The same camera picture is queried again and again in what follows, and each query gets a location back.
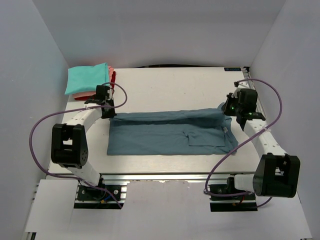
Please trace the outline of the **blue t shirt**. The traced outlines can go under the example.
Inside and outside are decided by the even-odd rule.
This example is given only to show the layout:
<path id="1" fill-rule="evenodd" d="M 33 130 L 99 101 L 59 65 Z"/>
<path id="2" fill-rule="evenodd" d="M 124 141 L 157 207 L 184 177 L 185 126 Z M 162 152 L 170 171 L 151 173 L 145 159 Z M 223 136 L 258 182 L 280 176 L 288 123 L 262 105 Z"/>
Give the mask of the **blue t shirt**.
<path id="1" fill-rule="evenodd" d="M 225 155 L 239 144 L 221 108 L 119 113 L 110 120 L 109 156 Z"/>

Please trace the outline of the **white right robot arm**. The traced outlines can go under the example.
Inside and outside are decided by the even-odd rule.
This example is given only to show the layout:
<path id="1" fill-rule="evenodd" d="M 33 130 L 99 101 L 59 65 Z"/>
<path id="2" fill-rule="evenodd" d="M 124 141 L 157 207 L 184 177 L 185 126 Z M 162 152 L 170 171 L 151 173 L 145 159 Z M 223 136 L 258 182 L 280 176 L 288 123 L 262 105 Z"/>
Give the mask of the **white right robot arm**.
<path id="1" fill-rule="evenodd" d="M 225 188 L 226 195 L 236 200 L 244 191 L 263 197 L 293 198 L 296 195 L 300 165 L 299 158 L 286 153 L 267 130 L 266 119 L 257 112 L 258 93 L 237 88 L 227 95 L 222 112 L 233 116 L 260 158 L 253 174 L 236 174 Z"/>

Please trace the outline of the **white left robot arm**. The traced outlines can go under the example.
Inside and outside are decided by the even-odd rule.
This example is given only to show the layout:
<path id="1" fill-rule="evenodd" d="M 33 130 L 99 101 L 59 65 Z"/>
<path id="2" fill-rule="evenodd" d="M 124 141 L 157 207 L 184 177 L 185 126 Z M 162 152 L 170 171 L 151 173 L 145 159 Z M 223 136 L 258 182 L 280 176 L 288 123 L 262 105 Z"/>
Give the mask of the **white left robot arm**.
<path id="1" fill-rule="evenodd" d="M 116 115 L 113 92 L 110 86 L 98 85 L 95 94 L 85 101 L 83 110 L 67 122 L 52 127 L 52 162 L 90 184 L 88 193 L 96 200 L 105 196 L 106 187 L 100 184 L 101 174 L 89 163 L 86 132 L 97 120 Z"/>

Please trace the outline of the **red folded t shirt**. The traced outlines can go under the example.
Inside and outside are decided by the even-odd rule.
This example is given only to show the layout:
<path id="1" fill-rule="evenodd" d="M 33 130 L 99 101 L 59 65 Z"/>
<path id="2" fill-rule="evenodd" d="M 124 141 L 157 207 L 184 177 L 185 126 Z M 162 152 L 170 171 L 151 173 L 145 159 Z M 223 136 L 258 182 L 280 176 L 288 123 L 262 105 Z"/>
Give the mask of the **red folded t shirt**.
<path id="1" fill-rule="evenodd" d="M 112 75 L 111 75 L 111 86 L 114 87 L 114 83 L 116 82 L 116 71 L 113 70 L 112 71 Z M 75 93 L 72 95 L 72 98 L 76 101 L 86 101 L 88 100 L 91 96 L 95 95 L 96 92 L 95 91 L 86 91 L 86 92 L 79 92 L 79 93 Z"/>

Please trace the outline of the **pink folded t shirt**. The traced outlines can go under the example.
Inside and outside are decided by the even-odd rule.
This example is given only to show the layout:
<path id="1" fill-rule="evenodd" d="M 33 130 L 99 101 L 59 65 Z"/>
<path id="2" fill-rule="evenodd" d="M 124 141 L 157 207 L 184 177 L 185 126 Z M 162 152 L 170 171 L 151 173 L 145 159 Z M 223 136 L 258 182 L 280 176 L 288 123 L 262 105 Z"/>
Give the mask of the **pink folded t shirt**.
<path id="1" fill-rule="evenodd" d="M 108 74 L 109 74 L 109 80 L 111 82 L 111 87 L 114 88 L 114 83 L 116 81 L 116 71 L 113 67 L 109 66 L 108 67 Z M 86 100 L 88 99 L 90 96 L 94 95 L 96 93 L 96 91 L 85 91 L 85 92 L 78 92 L 78 93 L 74 93 L 71 96 L 73 97 L 73 99 L 75 100 Z"/>

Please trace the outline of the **teal folded t shirt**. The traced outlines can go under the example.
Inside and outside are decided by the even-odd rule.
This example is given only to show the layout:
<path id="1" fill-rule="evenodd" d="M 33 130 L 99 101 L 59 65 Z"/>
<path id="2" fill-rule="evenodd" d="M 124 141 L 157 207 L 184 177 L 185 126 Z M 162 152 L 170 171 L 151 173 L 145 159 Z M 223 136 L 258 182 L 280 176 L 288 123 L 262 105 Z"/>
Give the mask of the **teal folded t shirt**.
<path id="1" fill-rule="evenodd" d="M 94 66 L 75 66 L 67 71 L 67 85 L 65 95 L 82 92 L 92 92 L 97 85 L 109 82 L 109 68 L 107 63 Z"/>

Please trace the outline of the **blue label sticker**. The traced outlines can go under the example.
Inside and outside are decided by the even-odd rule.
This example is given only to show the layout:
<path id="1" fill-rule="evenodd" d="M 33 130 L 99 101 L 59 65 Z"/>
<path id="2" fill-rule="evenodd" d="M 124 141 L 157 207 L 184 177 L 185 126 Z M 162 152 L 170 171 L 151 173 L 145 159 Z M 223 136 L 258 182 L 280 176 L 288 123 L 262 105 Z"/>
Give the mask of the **blue label sticker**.
<path id="1" fill-rule="evenodd" d="M 224 67 L 226 72 L 241 72 L 242 69 L 240 67 Z"/>

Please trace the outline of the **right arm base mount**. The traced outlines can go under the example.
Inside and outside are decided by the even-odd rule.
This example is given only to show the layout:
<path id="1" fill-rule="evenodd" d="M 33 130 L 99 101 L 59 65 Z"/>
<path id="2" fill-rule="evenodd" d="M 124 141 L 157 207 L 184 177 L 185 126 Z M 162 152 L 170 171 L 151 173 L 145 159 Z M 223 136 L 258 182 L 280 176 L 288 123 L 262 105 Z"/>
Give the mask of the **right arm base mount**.
<path id="1" fill-rule="evenodd" d="M 209 184 L 210 193 L 219 196 L 210 196 L 209 206 L 212 213 L 222 212 L 256 212 L 258 210 L 256 196 L 246 193 L 244 190 L 237 190 L 231 184 Z M 242 194 L 237 196 L 223 196 L 230 194 Z"/>

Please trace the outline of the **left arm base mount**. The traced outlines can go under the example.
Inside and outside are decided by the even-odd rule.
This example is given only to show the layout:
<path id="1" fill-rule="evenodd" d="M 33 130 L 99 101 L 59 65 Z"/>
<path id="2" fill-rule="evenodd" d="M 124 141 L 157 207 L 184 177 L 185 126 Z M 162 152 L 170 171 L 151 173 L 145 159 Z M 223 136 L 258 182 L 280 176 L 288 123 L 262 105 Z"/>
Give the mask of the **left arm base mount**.
<path id="1" fill-rule="evenodd" d="M 79 182 L 76 190 L 74 208 L 87 210 L 120 210 L 124 205 L 129 181 L 104 180 L 101 188 L 107 189 L 116 199 L 104 190 L 94 189 Z"/>

